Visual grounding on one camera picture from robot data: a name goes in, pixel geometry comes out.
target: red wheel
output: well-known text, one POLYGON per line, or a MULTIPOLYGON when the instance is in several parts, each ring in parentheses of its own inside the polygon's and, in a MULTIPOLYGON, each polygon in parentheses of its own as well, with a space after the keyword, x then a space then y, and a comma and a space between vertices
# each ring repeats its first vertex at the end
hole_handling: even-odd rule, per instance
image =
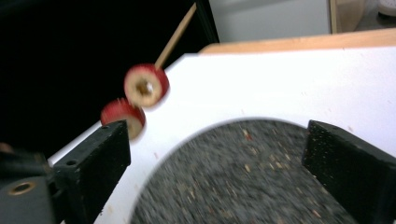
POLYGON ((102 125, 126 119, 128 125, 129 139, 135 139, 143 130, 146 124, 146 116, 139 107, 130 105, 129 102, 122 98, 108 103, 103 109, 100 116, 102 125))
POLYGON ((151 63, 133 66, 124 79, 126 98, 141 107, 156 105, 168 89, 169 80, 165 72, 151 63))

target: screw hole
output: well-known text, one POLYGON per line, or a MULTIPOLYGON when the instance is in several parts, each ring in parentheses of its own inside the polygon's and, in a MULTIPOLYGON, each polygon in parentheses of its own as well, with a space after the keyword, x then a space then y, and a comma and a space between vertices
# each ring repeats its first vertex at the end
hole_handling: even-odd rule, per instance
POLYGON ((69 166, 76 165, 76 164, 77 164, 77 161, 76 161, 76 160, 68 161, 68 162, 66 163, 66 165, 69 165, 69 166))
POLYGON ((11 189, 8 194, 10 195, 21 195, 35 187, 34 182, 24 182, 11 189))

